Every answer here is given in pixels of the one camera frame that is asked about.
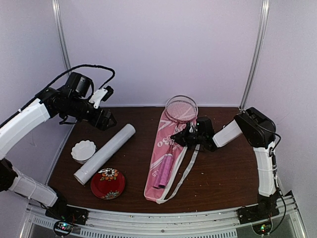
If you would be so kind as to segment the pink racket bag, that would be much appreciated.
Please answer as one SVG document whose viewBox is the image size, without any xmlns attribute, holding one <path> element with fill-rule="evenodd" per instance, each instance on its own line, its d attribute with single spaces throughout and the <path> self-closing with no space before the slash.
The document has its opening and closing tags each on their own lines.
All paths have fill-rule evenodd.
<svg viewBox="0 0 317 238">
<path fill-rule="evenodd" d="M 184 128 L 185 128 L 185 124 L 181 124 L 178 128 L 178 131 Z M 174 189 L 171 195 L 168 195 L 174 183 L 176 175 L 179 172 L 180 165 L 182 164 L 188 149 L 187 147 L 182 147 L 180 145 L 175 144 L 173 147 L 173 163 L 172 163 L 171 173 L 168 179 L 168 184 L 163 189 L 155 189 L 154 188 L 155 180 L 159 173 L 159 169 L 161 167 L 164 155 L 167 153 L 169 149 L 170 136 L 173 134 L 174 129 L 175 129 L 175 123 L 169 120 L 167 116 L 165 115 L 165 111 L 163 111 L 163 113 L 160 116 L 160 120 L 158 124 L 158 130 L 156 133 L 155 144 L 154 144 L 152 157 L 150 161 L 148 177 L 147 177 L 147 181 L 146 181 L 146 185 L 144 189 L 144 197 L 147 200 L 155 202 L 157 204 L 163 204 L 171 200 L 177 194 L 183 182 L 186 180 L 188 174 L 193 168 L 196 158 L 198 156 L 199 149 L 200 149 L 200 145 L 197 145 L 195 147 L 191 160 L 187 168 L 183 172 L 181 179 L 176 185 L 176 188 Z"/>
</svg>

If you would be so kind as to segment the pink badminton racket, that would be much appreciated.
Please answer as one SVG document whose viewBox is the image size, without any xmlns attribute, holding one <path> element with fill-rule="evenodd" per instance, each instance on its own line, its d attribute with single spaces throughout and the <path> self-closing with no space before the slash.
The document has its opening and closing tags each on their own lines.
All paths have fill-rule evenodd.
<svg viewBox="0 0 317 238">
<path fill-rule="evenodd" d="M 171 144 L 170 144 L 170 147 L 169 147 L 167 154 L 164 157 L 164 164 L 163 164 L 163 168 L 161 170 L 161 176 L 160 176 L 160 179 L 158 182 L 159 188 L 165 188 L 167 185 L 167 179 L 168 179 L 168 175 L 169 175 L 170 165 L 171 165 L 171 161 L 173 158 L 173 145 L 174 145 L 174 139 L 172 139 L 172 136 L 170 137 L 170 139 L 171 139 Z"/>
<path fill-rule="evenodd" d="M 174 96 L 171 99 L 169 99 L 165 105 L 165 115 L 167 116 L 169 120 L 175 123 L 175 129 L 172 135 L 178 133 L 178 128 L 181 124 L 186 124 L 187 122 L 193 121 L 197 117 L 197 114 L 198 114 L 197 104 L 192 98 L 185 95 Z M 173 163 L 173 158 L 170 165 L 168 179 L 171 173 L 172 163 Z M 154 184 L 155 189 L 159 189 L 158 183 L 161 176 L 161 170 L 163 168 L 163 164 L 164 164 L 164 158 L 162 160 L 161 167 L 159 169 L 158 175 L 155 180 L 155 184 Z"/>
</svg>

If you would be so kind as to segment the white shuttlecock tube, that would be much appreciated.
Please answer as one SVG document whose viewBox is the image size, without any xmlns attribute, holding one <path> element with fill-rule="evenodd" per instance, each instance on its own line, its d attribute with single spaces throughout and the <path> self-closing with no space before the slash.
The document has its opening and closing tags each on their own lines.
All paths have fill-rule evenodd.
<svg viewBox="0 0 317 238">
<path fill-rule="evenodd" d="M 135 134 L 135 132 L 136 130 L 133 125 L 125 125 L 74 173 L 74 177 L 77 181 L 81 185 L 85 185 L 88 180 Z"/>
</svg>

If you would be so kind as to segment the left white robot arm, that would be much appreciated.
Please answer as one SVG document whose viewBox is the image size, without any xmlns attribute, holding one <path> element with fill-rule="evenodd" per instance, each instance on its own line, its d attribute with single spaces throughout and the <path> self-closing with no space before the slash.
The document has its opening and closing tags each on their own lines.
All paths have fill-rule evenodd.
<svg viewBox="0 0 317 238">
<path fill-rule="evenodd" d="M 115 126 L 116 120 L 112 113 L 100 107 L 100 103 L 113 94 L 113 89 L 102 86 L 86 97 L 88 90 L 93 88 L 90 78 L 72 72 L 63 86 L 58 89 L 45 88 L 27 106 L 1 125 L 1 191 L 10 190 L 51 207 L 60 220 L 67 220 L 71 216 L 70 207 L 61 202 L 62 198 L 56 191 L 21 173 L 6 159 L 6 155 L 25 135 L 56 115 L 62 118 L 61 124 L 67 124 L 68 117 L 74 117 L 78 122 L 86 121 L 103 131 Z"/>
</svg>

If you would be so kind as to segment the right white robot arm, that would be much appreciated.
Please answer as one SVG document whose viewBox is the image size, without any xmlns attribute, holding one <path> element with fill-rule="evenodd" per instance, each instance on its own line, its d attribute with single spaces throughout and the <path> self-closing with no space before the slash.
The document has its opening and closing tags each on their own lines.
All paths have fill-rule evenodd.
<svg viewBox="0 0 317 238">
<path fill-rule="evenodd" d="M 196 127 L 191 132 L 189 123 L 181 132 L 171 136 L 177 144 L 185 147 L 202 145 L 215 151 L 238 136 L 243 135 L 253 148 L 259 174 L 258 205 L 254 215 L 264 219 L 273 211 L 278 198 L 277 164 L 275 148 L 277 143 L 275 123 L 254 107 L 241 111 L 233 120 L 215 133 L 211 119 L 207 116 L 197 118 Z"/>
</svg>

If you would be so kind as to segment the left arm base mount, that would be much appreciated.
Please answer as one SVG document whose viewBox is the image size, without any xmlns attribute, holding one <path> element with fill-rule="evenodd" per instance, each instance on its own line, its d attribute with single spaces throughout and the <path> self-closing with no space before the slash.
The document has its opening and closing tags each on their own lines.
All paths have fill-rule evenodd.
<svg viewBox="0 0 317 238">
<path fill-rule="evenodd" d="M 40 203 L 40 206 L 46 210 L 45 215 L 57 219 L 53 225 L 53 232 L 58 238 L 64 238 L 72 233 L 74 228 L 79 225 L 85 225 L 88 219 L 89 211 L 84 208 L 77 208 L 68 205 L 67 199 L 59 191 L 57 201 L 52 207 Z"/>
</svg>

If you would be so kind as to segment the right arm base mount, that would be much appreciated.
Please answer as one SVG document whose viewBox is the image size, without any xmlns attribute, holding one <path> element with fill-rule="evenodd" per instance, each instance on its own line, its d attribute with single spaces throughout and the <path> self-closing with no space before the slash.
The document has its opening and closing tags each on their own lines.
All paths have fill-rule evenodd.
<svg viewBox="0 0 317 238">
<path fill-rule="evenodd" d="M 252 223 L 253 231 L 257 235 L 269 235 L 273 231 L 272 217 L 280 214 L 277 199 L 276 193 L 270 197 L 258 194 L 256 205 L 242 206 L 237 210 L 240 224 Z"/>
</svg>

